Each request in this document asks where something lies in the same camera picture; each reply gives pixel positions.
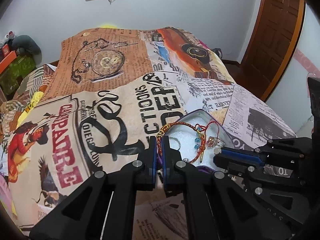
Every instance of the woman in red dress print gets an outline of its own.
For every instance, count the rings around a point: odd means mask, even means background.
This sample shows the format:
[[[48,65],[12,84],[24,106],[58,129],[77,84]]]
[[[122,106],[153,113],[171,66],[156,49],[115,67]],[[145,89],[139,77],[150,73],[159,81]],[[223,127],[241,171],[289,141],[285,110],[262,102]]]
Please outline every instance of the woman in red dress print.
[[[8,146],[9,182],[15,183],[18,180],[18,174],[22,173],[30,162],[30,156],[27,154],[30,147],[36,142],[41,145],[48,142],[49,126],[45,124],[39,128],[36,127],[37,124],[27,122],[14,132],[15,135]]]

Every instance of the brown wooden door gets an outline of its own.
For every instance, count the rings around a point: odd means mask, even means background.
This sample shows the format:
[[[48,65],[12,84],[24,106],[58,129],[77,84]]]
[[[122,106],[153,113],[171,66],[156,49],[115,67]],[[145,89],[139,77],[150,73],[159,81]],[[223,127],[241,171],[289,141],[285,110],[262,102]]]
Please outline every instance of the brown wooden door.
[[[303,13],[303,0],[262,0],[260,20],[241,62],[253,82],[247,89],[258,98],[267,99],[286,69],[298,41]]]

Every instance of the wall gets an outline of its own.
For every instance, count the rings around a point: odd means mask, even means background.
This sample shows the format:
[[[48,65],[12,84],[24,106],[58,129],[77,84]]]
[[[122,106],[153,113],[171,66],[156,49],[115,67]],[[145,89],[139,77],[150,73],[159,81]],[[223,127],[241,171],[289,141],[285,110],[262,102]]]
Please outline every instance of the wall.
[[[225,59],[237,60],[256,0],[12,0],[0,19],[0,37],[12,30],[31,36],[42,60],[60,57],[61,42],[87,28],[115,25],[125,29],[180,27]]]
[[[298,61],[293,57],[276,89],[267,100],[267,104],[297,132],[310,118],[310,98],[307,92],[305,61],[320,69],[320,24],[309,6],[306,7],[301,36],[296,52],[305,57]]]
[[[261,0],[255,0],[253,12],[252,12],[251,22],[250,22],[250,25],[249,25],[249,28],[248,28],[248,31],[247,31],[247,35],[246,35],[246,37],[244,39],[244,43],[242,45],[242,49],[241,49],[241,51],[239,53],[239,57],[237,59],[237,61],[239,63],[241,63],[241,61],[242,61],[242,59],[244,57],[245,51],[247,50],[249,41],[251,39],[251,35],[252,35],[253,29],[254,29],[254,26],[256,24],[256,20],[257,20],[257,17],[258,17],[258,12],[259,12],[259,8],[260,8],[260,2],[261,2]]]

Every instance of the silver ring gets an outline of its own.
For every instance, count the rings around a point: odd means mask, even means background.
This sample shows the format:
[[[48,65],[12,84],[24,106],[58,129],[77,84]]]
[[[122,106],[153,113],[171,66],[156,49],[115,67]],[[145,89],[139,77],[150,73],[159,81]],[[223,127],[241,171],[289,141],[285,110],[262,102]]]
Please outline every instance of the silver ring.
[[[179,140],[178,140],[177,138],[175,138],[175,137],[169,136],[169,140],[170,140],[170,139],[176,141],[176,142],[179,144],[179,148],[177,149],[177,151],[180,150],[180,148],[181,148],[181,143],[179,142]]]

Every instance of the green box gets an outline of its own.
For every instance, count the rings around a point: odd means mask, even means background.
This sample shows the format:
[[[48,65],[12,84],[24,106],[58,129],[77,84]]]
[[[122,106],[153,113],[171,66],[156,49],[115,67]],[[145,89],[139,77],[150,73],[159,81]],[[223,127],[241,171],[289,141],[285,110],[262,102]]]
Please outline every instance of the green box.
[[[10,95],[20,86],[23,78],[29,75],[36,68],[36,63],[32,57],[17,56],[10,63],[6,70],[0,75],[0,85],[5,95]]]

